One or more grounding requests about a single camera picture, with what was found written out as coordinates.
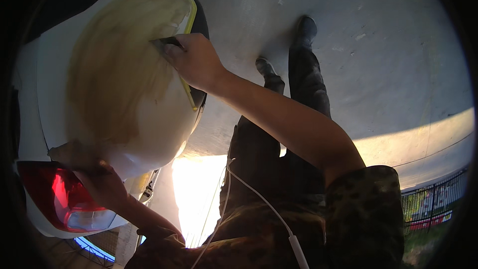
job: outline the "tail light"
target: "tail light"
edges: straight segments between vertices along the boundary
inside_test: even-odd
[[[107,229],[116,213],[99,206],[69,170],[57,162],[19,161],[23,186],[57,229],[84,233]]]

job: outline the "pants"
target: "pants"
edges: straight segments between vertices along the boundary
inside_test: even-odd
[[[319,62],[310,48],[289,49],[289,85],[291,98],[330,117],[330,104],[320,74]],[[280,76],[267,77],[264,87],[283,94],[285,83]],[[300,201],[308,195],[325,193],[321,169],[309,164],[291,151],[279,157],[280,144],[267,132],[242,116],[234,128],[229,158],[235,158],[230,170],[270,202]],[[222,210],[231,183],[226,214],[236,207],[260,198],[235,177],[226,173],[220,193]]]

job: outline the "metal fence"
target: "metal fence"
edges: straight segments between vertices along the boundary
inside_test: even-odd
[[[465,193],[467,168],[444,181],[402,194],[405,233],[427,229],[451,219]]]

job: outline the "shoe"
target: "shoe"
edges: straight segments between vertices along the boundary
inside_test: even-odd
[[[311,48],[316,35],[317,25],[314,19],[307,15],[302,16],[299,25],[297,25],[297,35],[294,45]]]
[[[277,76],[272,64],[264,57],[258,57],[256,59],[256,69],[264,77]]]

